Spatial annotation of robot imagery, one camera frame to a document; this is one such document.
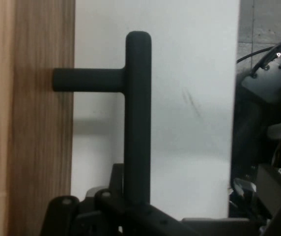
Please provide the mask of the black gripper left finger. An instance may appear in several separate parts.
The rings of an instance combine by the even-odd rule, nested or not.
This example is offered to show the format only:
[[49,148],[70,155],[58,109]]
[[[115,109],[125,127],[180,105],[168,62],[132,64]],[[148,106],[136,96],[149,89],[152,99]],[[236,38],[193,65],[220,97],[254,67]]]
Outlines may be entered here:
[[40,234],[42,236],[116,236],[117,225],[95,206],[93,197],[79,201],[74,196],[52,199]]

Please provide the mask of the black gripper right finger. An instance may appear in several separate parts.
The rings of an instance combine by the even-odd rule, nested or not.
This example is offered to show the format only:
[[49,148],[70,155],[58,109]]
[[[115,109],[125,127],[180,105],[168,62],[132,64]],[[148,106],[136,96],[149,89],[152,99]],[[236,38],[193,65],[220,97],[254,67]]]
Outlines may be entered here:
[[109,190],[95,195],[96,208],[125,236],[258,236],[259,226],[246,219],[192,218],[178,221],[147,203],[131,204]]

